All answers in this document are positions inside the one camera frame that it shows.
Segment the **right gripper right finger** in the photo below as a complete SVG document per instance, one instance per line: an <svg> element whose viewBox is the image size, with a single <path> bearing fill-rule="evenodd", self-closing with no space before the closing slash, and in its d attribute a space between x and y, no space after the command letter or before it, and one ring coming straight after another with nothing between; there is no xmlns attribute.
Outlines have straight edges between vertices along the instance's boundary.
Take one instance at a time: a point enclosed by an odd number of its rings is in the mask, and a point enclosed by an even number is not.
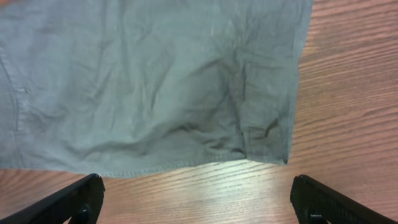
<svg viewBox="0 0 398 224"><path fill-rule="evenodd" d="M294 177L290 202L299 224L397 224L307 175Z"/></svg>

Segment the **grey shorts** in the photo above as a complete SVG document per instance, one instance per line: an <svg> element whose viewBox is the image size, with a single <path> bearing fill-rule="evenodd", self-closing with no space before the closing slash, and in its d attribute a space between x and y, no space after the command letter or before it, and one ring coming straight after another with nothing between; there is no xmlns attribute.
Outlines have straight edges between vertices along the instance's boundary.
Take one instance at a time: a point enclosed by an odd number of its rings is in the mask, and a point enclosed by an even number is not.
<svg viewBox="0 0 398 224"><path fill-rule="evenodd" d="M1 7L1 167L130 178L286 164L311 1Z"/></svg>

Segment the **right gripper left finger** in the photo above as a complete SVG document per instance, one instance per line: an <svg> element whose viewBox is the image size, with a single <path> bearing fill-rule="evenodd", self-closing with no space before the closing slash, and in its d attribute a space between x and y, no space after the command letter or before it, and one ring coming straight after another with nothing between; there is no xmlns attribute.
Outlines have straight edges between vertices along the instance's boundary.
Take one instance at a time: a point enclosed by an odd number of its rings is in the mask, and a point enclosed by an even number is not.
<svg viewBox="0 0 398 224"><path fill-rule="evenodd" d="M98 174L90 174L3 218L1 224L96 224L104 193L102 178Z"/></svg>

